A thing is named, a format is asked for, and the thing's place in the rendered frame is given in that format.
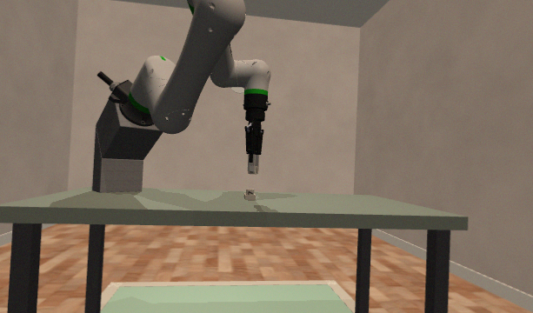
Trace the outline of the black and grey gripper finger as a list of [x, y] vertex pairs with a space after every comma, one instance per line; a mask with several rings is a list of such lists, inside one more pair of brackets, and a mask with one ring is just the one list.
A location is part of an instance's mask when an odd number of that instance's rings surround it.
[[258, 166], [258, 171], [259, 171], [259, 155], [261, 155], [261, 152], [262, 152], [262, 143], [263, 143], [263, 130], [262, 130], [262, 127], [259, 126], [258, 135], [256, 139], [256, 151], [254, 154], [256, 155], [255, 166]]
[[256, 125], [256, 133], [253, 134], [253, 129], [251, 123], [248, 126], [245, 126], [246, 134], [246, 154], [248, 154], [248, 171], [255, 171], [255, 161], [256, 161], [256, 139], [259, 126]]

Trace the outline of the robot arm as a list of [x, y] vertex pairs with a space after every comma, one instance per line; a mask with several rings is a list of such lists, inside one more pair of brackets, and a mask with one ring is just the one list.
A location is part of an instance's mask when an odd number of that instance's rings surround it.
[[[184, 131], [210, 77], [221, 88], [243, 87], [245, 110], [266, 111], [270, 67], [262, 60], [235, 61], [231, 40], [243, 27], [243, 0], [187, 0], [190, 29], [177, 64], [160, 56], [146, 59], [134, 83], [113, 82], [109, 100], [119, 103], [123, 116], [139, 126], [155, 126], [167, 134]], [[164, 88], [165, 87], [165, 88]], [[162, 92], [163, 91], [163, 92]]]

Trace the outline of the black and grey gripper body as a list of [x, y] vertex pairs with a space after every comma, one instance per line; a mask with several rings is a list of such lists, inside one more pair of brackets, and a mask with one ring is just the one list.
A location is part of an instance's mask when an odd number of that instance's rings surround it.
[[261, 126], [261, 122], [265, 120], [265, 112], [262, 110], [247, 110], [245, 120], [249, 121], [249, 124], [251, 123], [253, 134], [255, 134], [256, 125]]

